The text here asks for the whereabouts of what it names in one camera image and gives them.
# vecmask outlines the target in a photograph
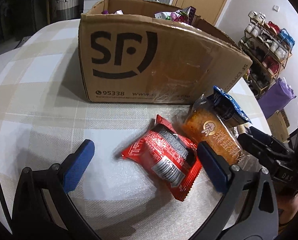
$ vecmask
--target drawer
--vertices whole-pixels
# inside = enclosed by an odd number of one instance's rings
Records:
[[[83,10],[90,10],[97,2],[101,0],[83,0]]]

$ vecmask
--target red snack package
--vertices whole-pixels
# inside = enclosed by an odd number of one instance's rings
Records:
[[[156,125],[122,152],[163,179],[175,199],[184,201],[201,170],[196,144],[176,134],[171,123],[156,116]]]

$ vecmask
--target barcode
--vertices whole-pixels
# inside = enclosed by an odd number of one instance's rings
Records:
[[[171,187],[178,187],[185,177],[185,174],[174,165],[167,156],[158,161],[152,170],[161,178],[170,182]]]

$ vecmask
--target shoe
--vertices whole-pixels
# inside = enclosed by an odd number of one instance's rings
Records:
[[[254,79],[255,81],[258,80],[258,76],[257,76],[255,73],[252,73],[251,76],[253,77],[253,79]]]
[[[278,36],[283,40],[285,41],[289,47],[290,47],[290,50],[292,50],[293,46],[295,45],[295,41],[294,39],[289,35],[289,33],[287,32],[286,29],[282,29],[280,30]]]
[[[256,52],[255,57],[256,57],[260,62],[262,62],[263,59],[264,59],[264,57],[265,57],[265,55],[266,55],[266,53],[265,53],[262,49],[260,49],[259,47],[257,47],[257,48],[255,49],[255,52]]]
[[[265,87],[264,83],[262,82],[262,80],[258,80],[257,81],[258,86],[262,89]]]
[[[258,90],[252,88],[251,91],[252,91],[252,93],[254,94],[255,97],[257,97],[259,95],[259,91]]]
[[[271,52],[274,53],[278,49],[278,47],[279,47],[279,44],[276,43],[276,41],[272,41],[271,46],[270,46]]]
[[[270,67],[271,66],[271,56],[266,56],[265,58],[264,58],[264,60],[262,61],[262,65],[265,67],[265,68],[268,68],[268,67]]]
[[[249,40],[249,38],[247,37],[242,37],[241,40],[239,40],[240,43],[245,44],[247,41]]]
[[[258,39],[262,41],[262,43],[265,42],[266,40],[269,40],[269,38],[270,38],[269,35],[265,33],[262,33],[261,35],[258,36]]]
[[[275,52],[274,55],[279,59],[279,61],[283,61],[287,55],[287,50],[283,47],[279,47]]]
[[[258,37],[259,35],[261,35],[262,33],[262,29],[260,29],[258,26],[255,26],[251,32],[251,36],[253,36],[254,38]]]
[[[266,41],[264,41],[263,44],[267,47],[267,49],[270,49],[270,46],[272,44],[272,40],[266,40]]]
[[[248,16],[253,19],[258,13],[254,12],[254,11],[250,11]]]
[[[245,31],[250,34],[253,31],[254,27],[255,25],[253,23],[249,23],[247,28],[245,28]]]
[[[264,25],[265,18],[265,14],[259,12],[256,16],[253,17],[253,20],[257,23],[260,23],[261,25]]]
[[[263,27],[264,27],[266,30],[270,30],[270,25],[267,24],[267,23],[264,23]]]
[[[274,63],[271,64],[270,67],[268,67],[268,72],[271,74],[271,76],[274,76],[279,71],[279,64],[274,60]]]
[[[270,30],[275,34],[278,35],[280,32],[280,28],[278,25],[275,25],[273,22],[268,22],[268,25],[270,26]]]
[[[251,49],[251,50],[253,50],[254,49],[254,43],[253,43],[253,41],[250,41],[249,39],[248,39],[248,41],[244,44],[248,49]]]

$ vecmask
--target sf logo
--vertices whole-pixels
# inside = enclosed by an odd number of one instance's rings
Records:
[[[147,50],[142,62],[140,63],[139,66],[137,66],[137,69],[140,73],[142,73],[152,62],[154,55],[156,54],[156,48],[158,44],[157,33],[154,33],[154,32],[146,32],[146,33],[147,33],[147,40],[148,40]],[[92,57],[91,58],[92,63],[94,64],[108,63],[111,59],[111,52],[105,46],[97,43],[97,39],[105,38],[111,41],[111,33],[105,32],[105,31],[98,31],[98,32],[92,33],[90,38],[91,38],[91,47],[103,54],[102,58]],[[116,49],[115,49],[115,56],[114,56],[114,65],[116,66],[121,66],[125,40],[134,40],[141,43],[142,36],[136,33],[119,33],[117,35],[117,42],[116,42]],[[135,54],[136,51],[137,49],[135,47],[127,48],[127,53],[129,55]],[[102,71],[93,69],[93,75],[101,78],[108,78],[108,79],[122,79],[122,78],[129,78],[129,77],[136,76],[137,73],[133,70],[121,72],[121,73],[108,73],[108,72],[102,72]]]

